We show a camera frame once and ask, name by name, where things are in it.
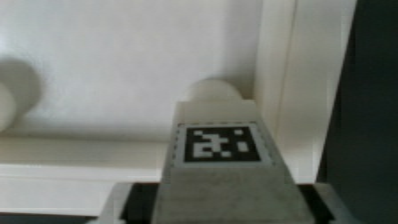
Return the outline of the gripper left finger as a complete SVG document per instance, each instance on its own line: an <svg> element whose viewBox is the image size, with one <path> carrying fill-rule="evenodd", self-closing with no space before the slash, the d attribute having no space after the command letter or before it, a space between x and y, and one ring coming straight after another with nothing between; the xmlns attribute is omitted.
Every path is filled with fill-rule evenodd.
<svg viewBox="0 0 398 224"><path fill-rule="evenodd" d="M96 224L152 224L159 183L118 183Z"/></svg>

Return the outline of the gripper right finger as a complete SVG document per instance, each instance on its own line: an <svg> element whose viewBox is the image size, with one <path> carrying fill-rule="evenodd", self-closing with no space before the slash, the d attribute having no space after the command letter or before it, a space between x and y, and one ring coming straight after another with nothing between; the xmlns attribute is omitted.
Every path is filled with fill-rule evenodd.
<svg viewBox="0 0 398 224"><path fill-rule="evenodd" d="M315 217L315 224L363 224L327 183L299 184Z"/></svg>

